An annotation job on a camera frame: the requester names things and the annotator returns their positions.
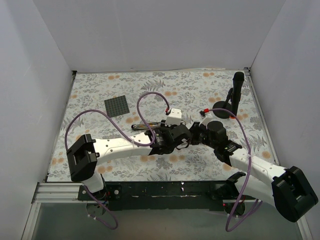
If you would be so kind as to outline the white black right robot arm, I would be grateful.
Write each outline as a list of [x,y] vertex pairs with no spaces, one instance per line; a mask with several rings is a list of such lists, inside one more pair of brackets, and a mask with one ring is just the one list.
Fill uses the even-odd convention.
[[300,168],[285,168],[250,156],[241,145],[228,139],[221,122],[211,121],[207,125],[195,122],[190,132],[192,145],[203,144],[212,148],[221,162],[249,174],[246,188],[239,181],[226,186],[230,198],[237,199],[243,193],[257,198],[274,206],[286,220],[293,223],[319,202]]

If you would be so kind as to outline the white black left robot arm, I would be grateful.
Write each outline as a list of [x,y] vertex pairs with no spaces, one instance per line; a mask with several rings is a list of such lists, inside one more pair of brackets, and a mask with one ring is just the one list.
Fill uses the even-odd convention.
[[132,156],[168,155],[192,138],[190,130],[183,124],[159,127],[153,132],[155,141],[152,145],[149,145],[152,138],[149,130],[131,136],[130,140],[93,139],[90,134],[82,135],[66,151],[71,181],[83,183],[95,200],[101,200],[107,191],[96,166]]

